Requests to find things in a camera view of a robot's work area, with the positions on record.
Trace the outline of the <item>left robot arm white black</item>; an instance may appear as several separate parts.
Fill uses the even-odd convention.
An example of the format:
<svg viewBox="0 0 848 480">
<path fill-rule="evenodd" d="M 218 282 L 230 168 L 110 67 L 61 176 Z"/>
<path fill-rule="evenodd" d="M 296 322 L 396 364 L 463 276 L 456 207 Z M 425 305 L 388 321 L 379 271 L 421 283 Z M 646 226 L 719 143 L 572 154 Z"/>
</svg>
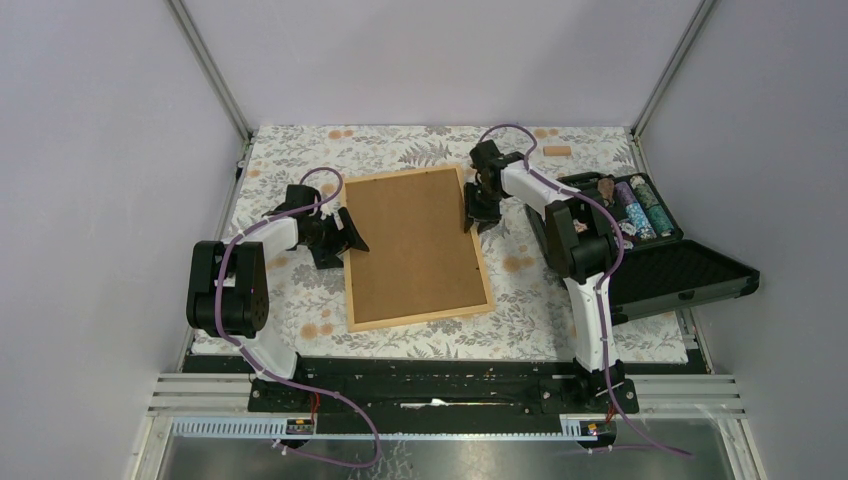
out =
<svg viewBox="0 0 848 480">
<path fill-rule="evenodd" d="M 235 346 L 256 376 L 274 382 L 272 398 L 296 411 L 316 391 L 295 374 L 299 354 L 266 329 L 270 291 L 266 261 L 299 247 L 309 250 L 319 270 L 341 268 L 349 250 L 368 252 L 345 207 L 325 215 L 326 202 L 310 186 L 289 185 L 284 202 L 256 228 L 229 241 L 200 241 L 192 251 L 186 317 L 195 330 Z"/>
</svg>

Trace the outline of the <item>brown chip stack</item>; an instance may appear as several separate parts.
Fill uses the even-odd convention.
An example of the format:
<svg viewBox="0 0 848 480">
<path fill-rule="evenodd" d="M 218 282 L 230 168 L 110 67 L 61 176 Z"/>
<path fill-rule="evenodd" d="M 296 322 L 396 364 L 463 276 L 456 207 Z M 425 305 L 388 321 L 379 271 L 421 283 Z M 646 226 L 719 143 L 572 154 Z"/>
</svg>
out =
<svg viewBox="0 0 848 480">
<path fill-rule="evenodd" d="M 602 197 L 605 207 L 610 207 L 615 204 L 615 181 L 613 178 L 600 178 L 597 182 L 597 190 Z"/>
</svg>

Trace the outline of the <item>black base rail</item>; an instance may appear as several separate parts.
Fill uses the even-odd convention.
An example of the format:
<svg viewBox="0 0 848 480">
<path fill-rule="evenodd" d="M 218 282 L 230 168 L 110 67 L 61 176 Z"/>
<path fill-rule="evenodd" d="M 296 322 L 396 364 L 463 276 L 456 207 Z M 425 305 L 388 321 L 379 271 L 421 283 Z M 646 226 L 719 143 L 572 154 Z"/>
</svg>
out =
<svg viewBox="0 0 848 480">
<path fill-rule="evenodd" d="M 600 421 L 639 411 L 632 380 L 572 361 L 374 360 L 305 357 L 295 387 L 255 379 L 251 413 L 303 414 L 321 434 L 368 433 L 366 413 L 382 434 L 557 433 L 561 416 Z"/>
</svg>

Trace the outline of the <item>purple chip stack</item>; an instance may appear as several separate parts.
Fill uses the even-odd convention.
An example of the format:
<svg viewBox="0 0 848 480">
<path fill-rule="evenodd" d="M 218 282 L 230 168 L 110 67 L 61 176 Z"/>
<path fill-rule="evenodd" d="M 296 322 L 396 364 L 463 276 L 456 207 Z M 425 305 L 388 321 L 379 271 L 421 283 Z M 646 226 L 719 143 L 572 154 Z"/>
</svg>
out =
<svg viewBox="0 0 848 480">
<path fill-rule="evenodd" d="M 615 196 L 617 201 L 623 206 L 627 207 L 632 204 L 637 204 L 638 200 L 627 182 L 618 182 L 614 187 Z"/>
</svg>

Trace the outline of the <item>black poker chip case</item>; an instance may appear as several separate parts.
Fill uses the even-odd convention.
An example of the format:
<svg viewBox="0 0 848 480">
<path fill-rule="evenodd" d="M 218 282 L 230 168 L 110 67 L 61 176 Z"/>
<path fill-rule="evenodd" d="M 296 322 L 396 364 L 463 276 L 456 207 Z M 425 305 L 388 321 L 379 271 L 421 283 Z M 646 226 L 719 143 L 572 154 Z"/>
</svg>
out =
<svg viewBox="0 0 848 480">
<path fill-rule="evenodd" d="M 615 184 L 633 176 L 644 177 L 668 214 L 675 232 L 640 240 L 625 207 L 615 196 L 615 204 L 605 207 L 616 220 L 624 238 L 623 262 L 609 285 L 610 319 L 614 325 L 660 313 L 691 308 L 720 300 L 751 295 L 760 286 L 760 272 L 696 241 L 687 239 L 671 214 L 652 179 L 642 174 L 614 177 L 590 172 L 561 177 L 567 187 L 583 190 L 604 205 L 597 190 L 600 178 L 611 177 Z"/>
</svg>

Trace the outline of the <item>small wooden block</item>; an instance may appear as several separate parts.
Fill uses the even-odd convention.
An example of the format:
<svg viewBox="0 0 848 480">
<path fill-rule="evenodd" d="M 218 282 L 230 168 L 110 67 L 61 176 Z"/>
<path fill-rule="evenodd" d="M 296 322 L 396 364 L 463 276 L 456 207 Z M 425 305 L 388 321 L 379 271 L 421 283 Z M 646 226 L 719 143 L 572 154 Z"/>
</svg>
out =
<svg viewBox="0 0 848 480">
<path fill-rule="evenodd" d="M 568 145 L 544 146 L 543 155 L 546 157 L 568 157 L 572 155 L 572 148 Z"/>
</svg>

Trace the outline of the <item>floral tablecloth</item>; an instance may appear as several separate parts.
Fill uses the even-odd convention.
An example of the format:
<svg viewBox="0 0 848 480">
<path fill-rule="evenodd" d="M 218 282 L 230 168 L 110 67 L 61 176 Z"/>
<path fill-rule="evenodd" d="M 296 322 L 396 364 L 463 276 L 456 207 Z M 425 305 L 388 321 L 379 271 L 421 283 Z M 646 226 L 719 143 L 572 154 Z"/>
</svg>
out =
<svg viewBox="0 0 848 480">
<path fill-rule="evenodd" d="M 480 126 L 263 126 L 255 137 L 230 220 L 252 224 L 300 180 L 334 192 L 337 176 L 457 164 L 489 129 Z M 576 343 L 569 297 L 544 264 L 522 205 L 508 200 L 481 246 L 492 312 L 352 333 L 344 274 L 317 270 L 304 249 L 268 257 L 267 330 L 304 356 L 564 360 Z"/>
</svg>

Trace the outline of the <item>blue chip stack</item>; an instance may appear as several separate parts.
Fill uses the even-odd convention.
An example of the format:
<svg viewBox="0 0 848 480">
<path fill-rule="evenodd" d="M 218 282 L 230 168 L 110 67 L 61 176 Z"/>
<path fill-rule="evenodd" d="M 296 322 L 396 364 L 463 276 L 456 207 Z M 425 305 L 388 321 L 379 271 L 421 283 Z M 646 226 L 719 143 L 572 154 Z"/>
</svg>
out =
<svg viewBox="0 0 848 480">
<path fill-rule="evenodd" d="M 657 238 L 657 234 L 651 225 L 644 209 L 638 202 L 625 206 L 625 212 L 635 228 L 636 236 L 643 241 Z"/>
</svg>

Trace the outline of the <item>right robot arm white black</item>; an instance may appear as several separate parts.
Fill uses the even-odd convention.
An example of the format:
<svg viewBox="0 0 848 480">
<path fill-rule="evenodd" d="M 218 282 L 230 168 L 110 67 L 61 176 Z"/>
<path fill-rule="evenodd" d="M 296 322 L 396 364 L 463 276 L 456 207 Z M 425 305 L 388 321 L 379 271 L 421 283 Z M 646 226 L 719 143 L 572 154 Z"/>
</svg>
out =
<svg viewBox="0 0 848 480">
<path fill-rule="evenodd" d="M 609 299 L 610 278 L 624 255 L 617 222 L 598 200 L 533 169 L 520 152 L 504 154 L 485 140 L 470 158 L 475 175 L 463 191 L 465 230 L 497 225 L 510 198 L 541 217 L 549 266 L 566 286 L 577 332 L 568 391 L 583 410 L 624 416 L 627 380 L 613 349 Z"/>
</svg>

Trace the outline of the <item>green chip stack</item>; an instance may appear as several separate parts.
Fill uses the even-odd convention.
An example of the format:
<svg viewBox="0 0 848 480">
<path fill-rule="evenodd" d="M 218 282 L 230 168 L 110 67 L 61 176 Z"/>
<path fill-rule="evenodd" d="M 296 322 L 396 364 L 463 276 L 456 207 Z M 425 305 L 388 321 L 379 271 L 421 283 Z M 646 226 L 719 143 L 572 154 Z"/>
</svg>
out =
<svg viewBox="0 0 848 480">
<path fill-rule="evenodd" d="M 672 236 L 675 228 L 647 180 L 641 175 L 633 176 L 630 185 L 655 233 L 660 237 Z"/>
</svg>

